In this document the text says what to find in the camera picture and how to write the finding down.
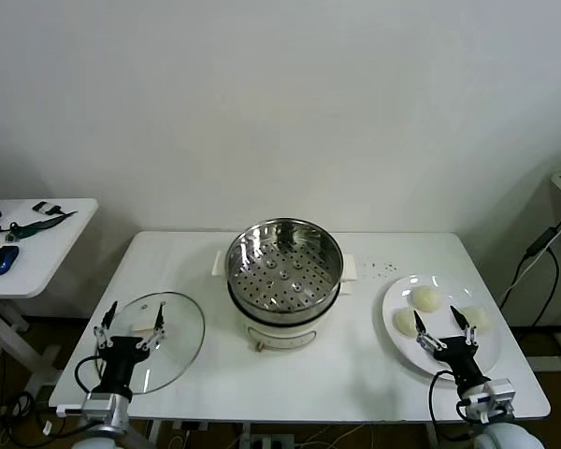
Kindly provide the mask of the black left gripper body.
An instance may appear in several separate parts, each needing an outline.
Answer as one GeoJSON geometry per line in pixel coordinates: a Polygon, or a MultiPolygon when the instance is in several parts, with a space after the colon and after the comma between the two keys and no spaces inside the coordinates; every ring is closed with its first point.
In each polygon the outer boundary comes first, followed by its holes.
{"type": "Polygon", "coordinates": [[[150,351],[143,348],[143,339],[139,337],[112,337],[111,341],[111,346],[98,350],[106,366],[96,392],[120,395],[131,401],[129,384],[135,365],[145,361],[150,351]]]}

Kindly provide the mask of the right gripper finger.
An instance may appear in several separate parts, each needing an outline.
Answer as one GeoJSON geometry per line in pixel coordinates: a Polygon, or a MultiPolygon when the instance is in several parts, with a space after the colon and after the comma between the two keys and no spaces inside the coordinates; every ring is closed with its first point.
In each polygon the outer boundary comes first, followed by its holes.
{"type": "Polygon", "coordinates": [[[431,355],[434,355],[437,352],[442,352],[445,349],[445,344],[442,341],[435,339],[427,332],[424,322],[417,311],[414,311],[413,315],[417,331],[416,341],[431,355]]]}
{"type": "Polygon", "coordinates": [[[476,327],[472,326],[466,316],[455,306],[451,305],[450,310],[452,312],[453,318],[455,319],[455,322],[464,333],[466,345],[477,346],[478,342],[476,341],[476,327]]]}

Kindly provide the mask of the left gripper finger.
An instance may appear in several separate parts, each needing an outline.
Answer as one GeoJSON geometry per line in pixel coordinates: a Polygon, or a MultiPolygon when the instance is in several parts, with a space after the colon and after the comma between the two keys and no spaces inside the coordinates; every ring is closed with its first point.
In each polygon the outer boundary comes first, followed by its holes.
{"type": "Polygon", "coordinates": [[[148,338],[142,339],[141,342],[137,345],[137,348],[139,350],[153,351],[160,345],[162,339],[164,338],[165,336],[165,329],[164,329],[165,320],[163,314],[164,305],[165,305],[164,302],[160,303],[152,333],[148,336],[148,338]]]}
{"type": "Polygon", "coordinates": [[[109,330],[115,316],[117,306],[118,302],[114,301],[103,316],[101,324],[93,328],[93,333],[96,338],[96,346],[98,349],[106,349],[107,347],[113,346],[109,330]]]}

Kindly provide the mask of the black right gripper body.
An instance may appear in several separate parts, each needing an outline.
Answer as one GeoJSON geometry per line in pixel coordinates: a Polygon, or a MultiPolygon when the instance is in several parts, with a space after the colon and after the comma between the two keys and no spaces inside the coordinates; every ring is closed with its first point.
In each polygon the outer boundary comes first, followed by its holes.
{"type": "Polygon", "coordinates": [[[477,386],[489,381],[475,361],[477,345],[467,344],[463,336],[447,337],[439,342],[443,346],[433,351],[433,357],[451,368],[457,386],[477,386]]]}

